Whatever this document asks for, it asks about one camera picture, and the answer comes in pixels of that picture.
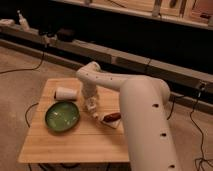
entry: white cylinder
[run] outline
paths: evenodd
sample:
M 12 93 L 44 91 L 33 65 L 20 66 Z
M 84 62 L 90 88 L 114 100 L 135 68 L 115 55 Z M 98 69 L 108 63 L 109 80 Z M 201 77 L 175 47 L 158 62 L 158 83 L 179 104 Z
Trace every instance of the white cylinder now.
M 70 88 L 58 87 L 55 92 L 56 100 L 77 100 L 78 91 Z

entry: green plate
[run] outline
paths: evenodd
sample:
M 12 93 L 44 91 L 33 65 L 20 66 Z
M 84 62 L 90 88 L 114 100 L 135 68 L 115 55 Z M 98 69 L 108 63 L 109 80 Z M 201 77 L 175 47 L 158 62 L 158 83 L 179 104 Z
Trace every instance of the green plate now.
M 62 132 L 75 126 L 79 118 L 79 110 L 74 103 L 57 102 L 46 112 L 45 122 L 51 130 Z

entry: wooden table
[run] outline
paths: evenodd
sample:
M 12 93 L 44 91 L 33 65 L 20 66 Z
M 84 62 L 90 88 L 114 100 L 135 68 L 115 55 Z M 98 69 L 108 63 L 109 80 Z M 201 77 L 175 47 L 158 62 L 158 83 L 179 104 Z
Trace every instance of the wooden table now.
M 47 81 L 22 147 L 19 162 L 128 162 L 122 124 L 119 128 L 112 129 L 93 119 L 83 109 L 83 97 L 80 93 L 75 102 L 81 115 L 78 125 L 60 134 L 47 129 L 44 122 L 45 112 L 56 102 L 53 97 L 58 86 L 80 90 L 80 82 L 76 78 Z M 98 87 L 98 91 L 100 95 L 98 112 L 118 112 L 118 93 L 102 87 Z

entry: paper cup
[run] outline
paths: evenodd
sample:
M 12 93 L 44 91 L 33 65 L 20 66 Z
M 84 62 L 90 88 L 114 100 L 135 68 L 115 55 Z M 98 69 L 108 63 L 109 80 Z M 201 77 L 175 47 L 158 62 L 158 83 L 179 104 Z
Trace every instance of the paper cup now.
M 58 87 L 55 92 L 56 100 L 76 100 L 78 95 L 77 90 L 70 88 Z

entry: black cable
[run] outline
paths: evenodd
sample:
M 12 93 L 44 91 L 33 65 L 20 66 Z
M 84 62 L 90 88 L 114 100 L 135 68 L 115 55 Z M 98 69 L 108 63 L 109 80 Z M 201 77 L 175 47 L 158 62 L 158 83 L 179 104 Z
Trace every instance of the black cable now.
M 121 4 L 119 4 L 119 3 L 117 3 L 117 2 L 115 2 L 113 0 L 106 0 L 106 1 L 108 1 L 108 2 L 110 2 L 112 4 L 115 4 L 115 5 L 119 6 L 119 7 L 126 8 L 124 5 L 121 5 Z
M 167 117 L 167 120 L 169 120 L 169 119 L 172 117 L 172 113 L 173 113 L 173 111 L 174 111 L 176 99 L 181 99 L 181 98 L 184 98 L 184 97 L 186 97 L 186 96 L 185 96 L 185 95 L 182 95 L 182 96 L 174 96 L 174 98 L 173 98 L 173 100 L 172 100 L 172 108 L 171 108 L 171 111 L 170 111 L 169 116 Z
M 38 166 L 42 171 L 48 171 L 42 164 L 39 163 Z
M 111 165 L 110 163 L 107 164 L 106 171 L 109 171 L 110 165 Z
M 193 114 L 194 114 L 194 111 L 195 111 L 195 108 L 199 102 L 199 99 L 200 99 L 200 96 L 201 96 L 201 91 L 199 91 L 198 93 L 198 97 L 193 105 L 193 108 L 192 108 L 192 111 L 190 112 L 190 119 L 191 121 L 193 122 L 193 124 L 195 125 L 195 127 L 197 128 L 197 130 L 200 132 L 201 134 L 201 143 L 200 143 L 200 151 L 201 151 L 201 157 L 200 158 L 196 158 L 194 160 L 194 163 L 195 163 L 195 167 L 196 167 L 196 170 L 197 171 L 205 171 L 204 167 L 203 167 L 203 163 L 206 163 L 208 164 L 210 167 L 213 168 L 213 164 L 210 163 L 213 161 L 213 159 L 206 159 L 205 158 L 205 154 L 204 154 L 204 150 L 203 150 L 203 145 L 204 145 L 204 133 L 202 131 L 202 129 L 199 127 L 199 125 L 195 122 L 195 120 L 193 119 Z
M 150 63 L 152 62 L 152 59 L 150 58 L 149 59 L 149 62 L 146 64 L 146 66 L 144 67 L 144 74 L 147 75 L 147 72 L 148 72 L 148 69 L 149 69 L 149 66 L 150 66 Z
M 28 127 L 30 127 L 30 124 L 29 124 L 28 119 L 27 119 L 27 114 L 28 114 L 28 112 L 30 111 L 30 109 L 31 109 L 32 107 L 36 106 L 36 105 L 38 105 L 38 103 L 35 103 L 35 104 L 31 105 L 30 107 L 28 107 L 28 109 L 27 109 L 26 112 L 25 112 L 25 115 L 24 115 L 24 116 L 25 116 L 25 121 L 26 121 Z
M 43 50 L 41 60 L 40 60 L 39 64 L 34 68 L 23 68 L 23 69 L 13 69 L 13 70 L 1 71 L 0 74 L 6 74 L 6 73 L 10 73 L 10 72 L 19 72 L 19 71 L 34 71 L 34 70 L 37 70 L 42 65 L 42 63 L 44 61 L 44 56 L 45 56 L 45 51 Z
M 74 169 L 74 168 L 78 167 L 80 164 L 79 163 L 75 163 L 73 165 L 68 166 L 66 164 L 60 163 L 60 165 L 64 169 Z
M 30 171 L 32 171 L 32 167 L 31 167 L 30 163 L 28 163 L 28 168 Z

